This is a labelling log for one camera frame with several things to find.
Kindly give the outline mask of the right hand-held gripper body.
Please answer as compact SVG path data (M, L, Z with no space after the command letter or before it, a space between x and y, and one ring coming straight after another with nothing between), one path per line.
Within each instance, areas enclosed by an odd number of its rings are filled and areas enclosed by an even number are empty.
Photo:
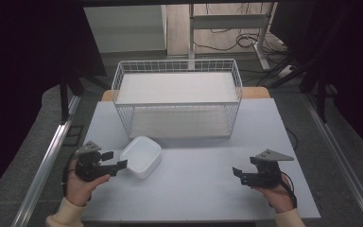
M294 158L280 152L266 149L265 151L250 157L250 162L257 168L256 173L243 173L239 171L239 179L242 185L271 189L282 181L282 171L279 161L293 161Z

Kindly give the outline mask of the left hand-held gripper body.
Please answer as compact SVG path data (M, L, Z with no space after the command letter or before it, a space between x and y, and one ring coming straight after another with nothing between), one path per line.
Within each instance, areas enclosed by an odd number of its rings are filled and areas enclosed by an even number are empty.
M111 166L101 166L99 164L102 161L100 150L101 147L93 141L87 142L77 150L76 174L84 182L92 182L101 176L110 175Z

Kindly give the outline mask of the white square plastic container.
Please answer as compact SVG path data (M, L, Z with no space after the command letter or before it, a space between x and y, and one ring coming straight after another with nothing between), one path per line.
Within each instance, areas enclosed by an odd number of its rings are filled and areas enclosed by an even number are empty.
M127 170L139 179L145 179L161 162L162 148L146 136L134 138L121 152L120 160L127 160Z

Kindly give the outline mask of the white wire basket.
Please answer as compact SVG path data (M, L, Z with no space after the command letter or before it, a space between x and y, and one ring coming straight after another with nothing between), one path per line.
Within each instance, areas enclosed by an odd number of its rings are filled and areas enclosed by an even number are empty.
M112 82L130 138L228 138L241 99L233 59L121 61Z

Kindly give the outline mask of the person's right hand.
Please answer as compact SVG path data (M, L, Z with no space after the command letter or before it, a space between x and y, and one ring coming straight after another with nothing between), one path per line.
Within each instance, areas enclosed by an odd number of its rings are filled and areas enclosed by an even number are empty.
M254 190L263 194L263 196L267 199L268 204L277 214L289 212L294 209L292 199L290 198L287 190L281 184L272 189L254 187Z

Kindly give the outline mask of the person's left hand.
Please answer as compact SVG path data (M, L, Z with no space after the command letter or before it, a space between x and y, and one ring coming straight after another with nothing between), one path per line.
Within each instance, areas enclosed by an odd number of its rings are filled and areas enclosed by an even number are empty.
M107 182L111 176L107 174L93 180L92 182L84 182L75 173L77 162L77 160L72 160L66 172L67 184L65 198L73 205L83 207L91 198L93 191L100 185Z

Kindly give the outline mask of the black metal stand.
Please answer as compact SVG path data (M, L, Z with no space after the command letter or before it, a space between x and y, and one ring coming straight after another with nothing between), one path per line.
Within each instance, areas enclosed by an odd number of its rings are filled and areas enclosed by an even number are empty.
M81 109L89 113L92 105L110 90L105 77L64 75L60 77L60 123L64 125Z
M302 79L300 90L314 98L317 115L323 123L326 123L325 101L327 98L334 98L337 90L330 87L323 70L308 71Z

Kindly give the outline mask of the wooden table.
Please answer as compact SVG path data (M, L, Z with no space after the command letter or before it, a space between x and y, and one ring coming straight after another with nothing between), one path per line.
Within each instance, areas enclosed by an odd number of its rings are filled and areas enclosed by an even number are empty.
M270 94L268 92L268 89L265 87L243 87L242 98L270 98ZM105 91L101 100L112 101L112 92L110 90Z

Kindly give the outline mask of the white power strip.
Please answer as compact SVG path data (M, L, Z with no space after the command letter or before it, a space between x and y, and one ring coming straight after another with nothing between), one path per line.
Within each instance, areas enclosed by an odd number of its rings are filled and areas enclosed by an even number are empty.
M286 66L279 74L278 77L279 78L283 78L285 76L287 76L288 74L290 74L291 72L293 72L296 69L296 67L294 65L288 65Z

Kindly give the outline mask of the aluminium rail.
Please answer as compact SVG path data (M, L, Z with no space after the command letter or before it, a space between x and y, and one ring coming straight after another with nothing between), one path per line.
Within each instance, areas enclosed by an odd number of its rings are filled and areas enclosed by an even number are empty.
M332 134L329 126L322 121L319 117L316 102L313 100L311 95L303 96L306 107L310 112L315 124L317 125L320 134L325 141L327 147L331 151L335 162L337 163L338 168L340 169L341 174L343 175L347 185L352 191L354 198L359 205L362 213L363 213L363 184L360 182L357 175L354 173L352 166L349 164L346 156L343 153L343 150L337 141L336 137Z
M43 188L46 184L50 171L56 162L65 136L70 129L79 102L79 96L73 96L71 98L68 104L69 116L63 123L58 125L43 160L41 161L41 164L10 227L26 227L28 225L38 199L43 192Z

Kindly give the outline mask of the white metal desk frame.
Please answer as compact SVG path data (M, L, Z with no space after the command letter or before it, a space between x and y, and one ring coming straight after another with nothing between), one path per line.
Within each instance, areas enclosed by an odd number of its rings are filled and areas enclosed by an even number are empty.
M274 9L274 3L268 5L264 13L258 14L205 14L197 15L195 5L189 4L189 41L188 58L195 58L194 35L196 30L211 29L256 29L259 34L253 43L256 56L264 71L269 71L270 66L263 50L263 43L268 31L269 22Z

